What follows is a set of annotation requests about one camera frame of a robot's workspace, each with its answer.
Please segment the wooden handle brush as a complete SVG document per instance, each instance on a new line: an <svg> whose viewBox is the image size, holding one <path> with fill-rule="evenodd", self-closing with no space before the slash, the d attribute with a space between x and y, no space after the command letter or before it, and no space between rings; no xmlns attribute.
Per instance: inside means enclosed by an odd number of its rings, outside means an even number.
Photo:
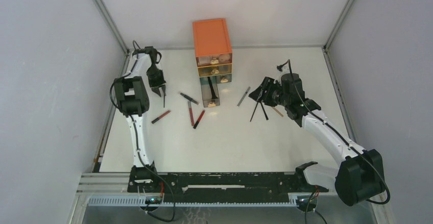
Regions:
<svg viewBox="0 0 433 224"><path fill-rule="evenodd" d="M276 107L272 107L272 109L280 116L280 117L284 117L284 115L276 108Z"/></svg>

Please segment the clear drawer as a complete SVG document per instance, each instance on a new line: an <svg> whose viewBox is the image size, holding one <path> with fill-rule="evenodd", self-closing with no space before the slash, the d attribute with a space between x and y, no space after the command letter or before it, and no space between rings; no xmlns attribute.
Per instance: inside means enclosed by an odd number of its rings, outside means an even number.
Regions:
<svg viewBox="0 0 433 224"><path fill-rule="evenodd" d="M232 81L232 74L228 73L215 76L215 80L218 84L230 83Z"/></svg>
<svg viewBox="0 0 433 224"><path fill-rule="evenodd" d="M199 77L218 76L232 73L232 64L218 64L198 67Z"/></svg>
<svg viewBox="0 0 433 224"><path fill-rule="evenodd" d="M215 89L215 93L218 96L218 99L211 99L210 87L208 84L207 77L200 78L201 92L202 92L202 101L204 108L211 108L220 105L220 96L218 91L218 84L215 80L215 76L209 76L212 79L213 87Z"/></svg>
<svg viewBox="0 0 433 224"><path fill-rule="evenodd" d="M198 67L227 64L232 62L232 53L196 57Z"/></svg>

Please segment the clear top drawer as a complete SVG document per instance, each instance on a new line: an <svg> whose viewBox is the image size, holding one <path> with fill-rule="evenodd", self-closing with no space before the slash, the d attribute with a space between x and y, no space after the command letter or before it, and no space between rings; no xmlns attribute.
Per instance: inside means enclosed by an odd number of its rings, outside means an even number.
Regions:
<svg viewBox="0 0 433 224"><path fill-rule="evenodd" d="M232 53L196 57L198 67L227 64L232 62Z"/></svg>

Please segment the red lipstick black cap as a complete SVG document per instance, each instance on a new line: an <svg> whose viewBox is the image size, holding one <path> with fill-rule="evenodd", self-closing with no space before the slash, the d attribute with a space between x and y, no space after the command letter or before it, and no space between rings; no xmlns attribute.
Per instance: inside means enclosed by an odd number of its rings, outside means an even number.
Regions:
<svg viewBox="0 0 433 224"><path fill-rule="evenodd" d="M200 121L202 120L204 114L205 114L205 110L203 110L203 111L200 113L198 119L197 119L196 122L194 123L194 125L193 125L193 128L194 128L194 129L196 129L196 128L198 127L198 125L199 125Z"/></svg>

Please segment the orange three-drawer organizer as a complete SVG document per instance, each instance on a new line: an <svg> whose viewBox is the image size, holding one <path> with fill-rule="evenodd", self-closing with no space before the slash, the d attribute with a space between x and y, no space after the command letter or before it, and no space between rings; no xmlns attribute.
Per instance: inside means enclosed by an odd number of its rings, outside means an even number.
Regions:
<svg viewBox="0 0 433 224"><path fill-rule="evenodd" d="M228 64L232 64L233 69L233 51L226 19L197 20L192 23L192 27L195 59L202 56L232 53L232 62Z"/></svg>

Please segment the black powder brush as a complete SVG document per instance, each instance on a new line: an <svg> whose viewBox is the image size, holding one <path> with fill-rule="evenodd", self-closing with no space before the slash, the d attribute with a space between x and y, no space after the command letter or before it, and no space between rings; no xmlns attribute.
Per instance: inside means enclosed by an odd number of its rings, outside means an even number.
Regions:
<svg viewBox="0 0 433 224"><path fill-rule="evenodd" d="M207 77L207 80L208 80L208 84L209 84L209 87L210 87L211 99L218 99L218 96L216 95L215 89L213 87L213 82L212 82L211 77Z"/></svg>

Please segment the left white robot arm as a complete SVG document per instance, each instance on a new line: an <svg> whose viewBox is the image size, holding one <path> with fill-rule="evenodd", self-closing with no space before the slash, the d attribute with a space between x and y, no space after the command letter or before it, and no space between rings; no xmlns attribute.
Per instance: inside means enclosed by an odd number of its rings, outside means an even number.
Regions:
<svg viewBox="0 0 433 224"><path fill-rule="evenodd" d="M133 61L131 69L123 76L114 79L109 96L115 108L126 118L130 129L133 146L130 181L152 192L159 187L160 179L149 147L146 146L148 141L146 121L150 99L141 71L143 69L146 71L151 91L165 98L166 80L159 65L162 54L153 46L146 46L136 48L130 58Z"/></svg>

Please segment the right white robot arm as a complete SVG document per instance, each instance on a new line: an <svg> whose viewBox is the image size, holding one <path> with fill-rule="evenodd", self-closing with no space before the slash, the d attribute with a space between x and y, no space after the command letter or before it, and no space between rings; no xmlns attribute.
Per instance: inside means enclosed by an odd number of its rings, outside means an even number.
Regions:
<svg viewBox="0 0 433 224"><path fill-rule="evenodd" d="M249 95L255 102L283 106L288 118L312 134L331 154L337 168L310 162L300 167L295 177L296 187L309 191L315 185L335 191L347 206L359 202L372 203L372 197L385 192L390 201L390 190L384 180L383 160L377 150L366 150L339 132L328 120L321 107L305 97L299 75L286 73L280 81L265 77Z"/></svg>

